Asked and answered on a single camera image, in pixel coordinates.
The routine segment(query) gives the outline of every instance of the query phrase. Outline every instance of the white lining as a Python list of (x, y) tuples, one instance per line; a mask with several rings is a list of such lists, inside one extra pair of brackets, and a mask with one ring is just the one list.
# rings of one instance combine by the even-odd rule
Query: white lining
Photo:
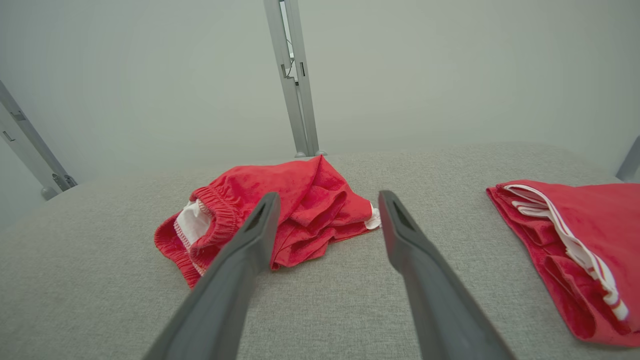
[(211, 225), (211, 217), (200, 210), (200, 205), (200, 199), (189, 201), (175, 219), (190, 245), (203, 237)]
[(373, 207), (371, 205), (371, 218), (364, 222), (364, 226), (367, 230), (373, 230), (382, 224), (382, 219), (380, 218), (380, 210)]
[(527, 185), (510, 184), (504, 188), (531, 201), (513, 201), (511, 203), (521, 214), (551, 220), (560, 240), (566, 247), (567, 256), (580, 265), (594, 280), (600, 282), (602, 288), (607, 292), (607, 295), (604, 296), (604, 302), (611, 306), (611, 310), (618, 320), (625, 320), (629, 316), (629, 310), (624, 301), (620, 299), (616, 280), (609, 267), (573, 235), (551, 200), (545, 194)]

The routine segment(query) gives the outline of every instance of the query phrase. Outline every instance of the white wall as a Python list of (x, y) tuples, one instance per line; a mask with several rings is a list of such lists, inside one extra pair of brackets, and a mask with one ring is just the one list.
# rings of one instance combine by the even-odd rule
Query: white wall
[(80, 183), (296, 152), (261, 0), (3, 0), (0, 79)]
[[(8, 115), (0, 106), (0, 116)], [(23, 162), (0, 139), (0, 231), (42, 205), (42, 185)]]
[(640, 135), (640, 1), (299, 3), (330, 154), (526, 140), (614, 174)]

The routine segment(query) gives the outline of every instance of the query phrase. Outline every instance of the gray upholstered surface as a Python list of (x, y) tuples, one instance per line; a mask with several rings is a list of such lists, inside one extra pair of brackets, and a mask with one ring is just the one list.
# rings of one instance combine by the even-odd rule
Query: gray upholstered surface
[[(398, 194), (519, 359), (640, 358), (640, 349), (573, 338), (484, 194), (519, 178), (580, 185), (612, 176), (533, 144), (328, 159), (361, 196)], [(225, 169), (82, 184), (0, 234), (0, 358), (139, 359), (189, 292), (154, 247), (153, 232)], [(381, 231), (260, 276), (239, 358), (419, 358), (404, 284)]]

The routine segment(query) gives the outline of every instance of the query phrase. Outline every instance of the folded red clothing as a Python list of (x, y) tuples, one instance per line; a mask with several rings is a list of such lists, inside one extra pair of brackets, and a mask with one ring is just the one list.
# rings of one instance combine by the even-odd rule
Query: folded red clothing
[(317, 156), (275, 166), (234, 167), (195, 190), (184, 209), (156, 230), (156, 247), (193, 288), (268, 192), (280, 194), (271, 268), (324, 255), (327, 245), (380, 225), (380, 212)]
[(640, 184), (488, 188), (581, 340), (640, 346)]

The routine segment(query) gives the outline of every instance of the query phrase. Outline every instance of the gray fabric surface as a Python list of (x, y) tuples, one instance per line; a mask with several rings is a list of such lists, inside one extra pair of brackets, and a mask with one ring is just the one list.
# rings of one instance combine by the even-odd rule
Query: gray fabric surface
[[(328, 160), (374, 203), (380, 189), (400, 197), (519, 359), (640, 358), (640, 349), (571, 335), (484, 193), (520, 178), (582, 185), (613, 176), (564, 150), (526, 143)], [(0, 358), (139, 359), (189, 293), (154, 247), (154, 230), (226, 169), (82, 184), (0, 234)], [(419, 356), (402, 278), (375, 231), (261, 275), (238, 358)]]

